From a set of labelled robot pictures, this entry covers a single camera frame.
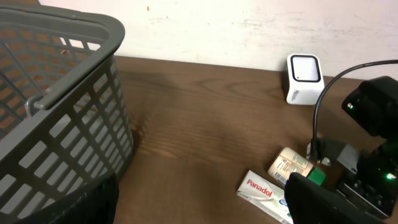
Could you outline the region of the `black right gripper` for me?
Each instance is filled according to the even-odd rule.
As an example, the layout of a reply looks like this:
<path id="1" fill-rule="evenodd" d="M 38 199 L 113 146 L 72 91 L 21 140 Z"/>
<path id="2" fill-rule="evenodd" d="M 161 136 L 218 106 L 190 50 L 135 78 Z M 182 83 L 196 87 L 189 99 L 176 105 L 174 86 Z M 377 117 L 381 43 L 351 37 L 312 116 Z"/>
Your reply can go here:
<path id="1" fill-rule="evenodd" d="M 336 192 L 381 220 L 391 217 L 397 201 L 397 138 L 360 151 L 356 167 L 343 174 Z"/>

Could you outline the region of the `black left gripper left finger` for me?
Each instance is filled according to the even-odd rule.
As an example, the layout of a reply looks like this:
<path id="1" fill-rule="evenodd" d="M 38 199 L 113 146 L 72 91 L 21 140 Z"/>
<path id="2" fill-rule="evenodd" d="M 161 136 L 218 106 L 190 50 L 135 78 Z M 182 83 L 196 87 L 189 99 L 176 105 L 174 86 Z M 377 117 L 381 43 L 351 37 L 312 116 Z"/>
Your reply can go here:
<path id="1" fill-rule="evenodd" d="M 109 172 L 16 223 L 113 224 L 118 198 L 118 179 Z"/>

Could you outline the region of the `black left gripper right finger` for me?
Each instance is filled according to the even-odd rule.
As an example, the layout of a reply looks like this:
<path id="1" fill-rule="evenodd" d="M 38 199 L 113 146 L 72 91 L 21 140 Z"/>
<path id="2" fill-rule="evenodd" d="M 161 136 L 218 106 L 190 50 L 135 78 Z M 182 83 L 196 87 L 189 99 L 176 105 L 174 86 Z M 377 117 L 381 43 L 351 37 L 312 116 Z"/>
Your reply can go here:
<path id="1" fill-rule="evenodd" d="M 284 197 L 294 224 L 384 224 L 299 173 L 292 173 Z"/>

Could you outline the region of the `green lid jar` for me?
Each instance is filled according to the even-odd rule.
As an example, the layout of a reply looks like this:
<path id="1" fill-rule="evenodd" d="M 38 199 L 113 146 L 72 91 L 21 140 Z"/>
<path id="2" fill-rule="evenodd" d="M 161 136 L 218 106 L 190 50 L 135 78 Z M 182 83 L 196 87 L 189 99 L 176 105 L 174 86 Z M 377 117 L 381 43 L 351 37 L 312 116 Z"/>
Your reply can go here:
<path id="1" fill-rule="evenodd" d="M 289 147 L 283 148 L 273 161 L 268 174 L 280 184 L 285 185 L 291 173 L 298 173 L 317 185 L 321 185 L 326 179 L 326 174 L 315 167 L 300 154 Z"/>

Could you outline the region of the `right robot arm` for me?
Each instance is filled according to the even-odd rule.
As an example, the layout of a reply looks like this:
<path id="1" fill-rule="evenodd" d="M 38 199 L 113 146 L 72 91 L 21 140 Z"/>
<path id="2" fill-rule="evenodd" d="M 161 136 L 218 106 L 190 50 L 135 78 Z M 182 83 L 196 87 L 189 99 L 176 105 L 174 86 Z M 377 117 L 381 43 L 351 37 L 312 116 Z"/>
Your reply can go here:
<path id="1" fill-rule="evenodd" d="M 378 77 L 362 82 L 341 105 L 371 136 L 385 141 L 373 151 L 361 151 L 352 176 L 338 191 L 358 208 L 381 220 L 392 215 L 397 201 L 397 80 Z"/>

